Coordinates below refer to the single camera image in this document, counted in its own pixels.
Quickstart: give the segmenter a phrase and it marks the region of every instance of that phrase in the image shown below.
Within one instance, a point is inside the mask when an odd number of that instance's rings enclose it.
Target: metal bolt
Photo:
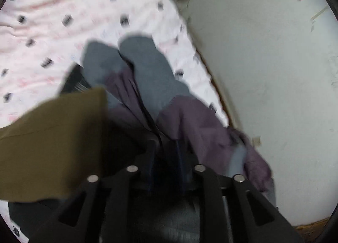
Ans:
[[[90,182],[90,183],[94,183],[94,182],[96,182],[97,180],[99,180],[99,177],[98,177],[97,175],[93,174],[93,175],[88,176],[87,180],[88,180],[88,182]]]
[[[127,171],[128,172],[137,172],[138,171],[138,167],[134,166],[134,165],[131,165],[129,167],[127,167]]]
[[[197,172],[204,172],[207,168],[203,165],[196,165],[195,166],[195,171]]]
[[[241,175],[241,174],[236,174],[234,176],[234,180],[237,181],[237,182],[239,182],[239,183],[242,183],[245,180],[245,177],[243,175]]]

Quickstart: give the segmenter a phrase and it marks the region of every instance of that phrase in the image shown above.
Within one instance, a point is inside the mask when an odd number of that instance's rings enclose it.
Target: white wall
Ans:
[[[338,22],[325,0],[191,0],[196,44],[293,225],[338,202]]]

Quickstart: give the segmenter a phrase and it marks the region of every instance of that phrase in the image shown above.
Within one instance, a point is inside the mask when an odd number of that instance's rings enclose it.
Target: mattress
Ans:
[[[152,36],[178,80],[224,126],[228,118],[172,0],[7,0],[0,10],[0,127],[57,96],[89,40],[118,47],[129,34]],[[0,213],[11,222],[6,201]]]

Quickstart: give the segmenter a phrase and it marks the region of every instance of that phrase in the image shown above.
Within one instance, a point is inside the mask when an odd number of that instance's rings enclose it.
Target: black metal frame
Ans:
[[[6,0],[0,0],[0,8],[3,6]],[[332,11],[334,12],[335,16],[338,19],[338,0],[326,0],[329,3],[329,6],[331,7]],[[56,238],[58,236],[61,236],[58,232],[63,230],[67,234],[68,240],[71,238],[72,234],[74,235],[75,233],[79,236],[82,236],[81,238],[84,239],[82,242],[89,242],[90,236],[89,235],[84,235],[84,227],[88,227],[88,223],[86,224],[85,220],[90,220],[92,217],[97,217],[98,215],[95,215],[93,208],[98,207],[99,210],[102,210],[100,205],[100,202],[103,200],[106,200],[105,194],[103,194],[101,191],[105,189],[112,189],[112,187],[121,187],[121,182],[127,182],[131,181],[132,178],[137,176],[137,174],[130,175],[125,173],[126,170],[121,170],[117,176],[110,177],[110,178],[105,178],[102,181],[99,181],[94,184],[89,184],[85,183],[82,186],[81,192],[85,192],[86,196],[83,199],[80,199],[81,202],[83,203],[82,206],[82,212],[80,214],[80,218],[77,222],[77,224],[74,227],[66,227],[64,224],[58,224],[57,221],[58,219],[54,218],[49,222],[50,224],[48,225],[53,225],[53,221],[56,221],[54,224],[57,225],[59,228],[52,227],[51,229],[56,233]],[[204,242],[208,242],[208,240],[215,240],[217,242],[218,239],[223,238],[226,233],[225,232],[220,232],[216,231],[215,227],[210,226],[209,223],[214,223],[214,215],[213,213],[216,213],[216,207],[220,206],[220,200],[221,196],[220,192],[222,194],[226,195],[227,202],[229,204],[229,213],[231,216],[231,221],[232,223],[236,223],[236,225],[232,225],[232,233],[234,236],[235,240],[239,240],[239,242],[258,242],[256,239],[260,238],[260,242],[269,242],[268,241],[268,236],[271,236],[270,238],[275,238],[278,235],[283,234],[282,236],[285,236],[284,228],[286,231],[286,236],[292,236],[294,234],[293,230],[290,230],[290,226],[287,223],[287,221],[279,214],[276,212],[276,210],[271,207],[271,204],[268,203],[268,201],[261,195],[259,194],[253,186],[248,182],[244,181],[243,183],[238,183],[232,180],[231,178],[224,178],[224,177],[216,177],[215,174],[207,169],[206,172],[203,172],[203,174],[199,173],[196,174],[195,176],[199,177],[202,179],[204,182],[204,189],[208,188],[211,190],[212,195],[208,192],[204,192],[204,198],[206,200],[206,210],[205,210],[205,224],[206,225],[206,230],[203,235]],[[124,187],[123,189],[125,194],[128,192],[128,189]],[[67,204],[70,205],[73,202],[75,202],[79,198],[78,195],[75,195],[73,199],[68,200]],[[268,222],[265,225],[259,226],[255,222],[257,221],[257,217],[255,218],[256,212],[254,212],[252,204],[256,204],[258,207],[263,206],[264,210],[270,214],[270,216],[273,217],[272,222]],[[115,208],[114,206],[112,209],[115,209],[118,213],[121,215],[124,215],[124,211],[121,211],[119,208]],[[220,213],[220,215],[215,214],[217,218],[219,218],[220,223],[224,223],[224,220],[221,220],[221,218],[224,216],[223,212]],[[327,224],[324,232],[322,235],[320,235],[316,241],[316,243],[324,243],[324,242],[337,242],[338,238],[338,233],[336,230],[338,229],[338,209],[336,208],[335,211],[333,212],[331,219],[329,223]],[[52,230],[45,229],[45,235],[50,234]],[[18,243],[17,238],[15,235],[11,232],[5,221],[2,219],[0,216],[0,239],[1,242],[4,243]],[[74,241],[70,242],[77,242],[79,237],[73,238]],[[39,242],[38,239],[33,239],[31,242]],[[280,241],[281,238],[276,238],[273,239],[271,242],[282,242]]]
[[[153,181],[157,175],[155,150],[155,145],[150,145],[145,154],[136,157],[138,170],[135,172],[122,169],[114,176],[83,183],[29,242],[94,243],[99,236],[104,243],[130,242],[131,233],[127,229],[129,196],[133,191],[156,194]],[[183,175],[175,177],[175,180],[181,180],[177,185],[184,184],[177,192],[199,195],[202,201],[200,242],[302,242],[294,228],[248,180],[237,182],[204,166],[204,171],[197,171],[191,164],[193,156],[185,152],[183,144],[178,150],[180,154],[165,161],[170,161],[175,173],[177,165],[173,162],[179,162],[179,169],[184,169]]]

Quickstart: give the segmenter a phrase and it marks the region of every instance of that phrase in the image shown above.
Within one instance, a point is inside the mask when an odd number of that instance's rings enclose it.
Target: olive green cloth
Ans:
[[[62,95],[0,129],[0,199],[63,198],[102,172],[102,88]]]

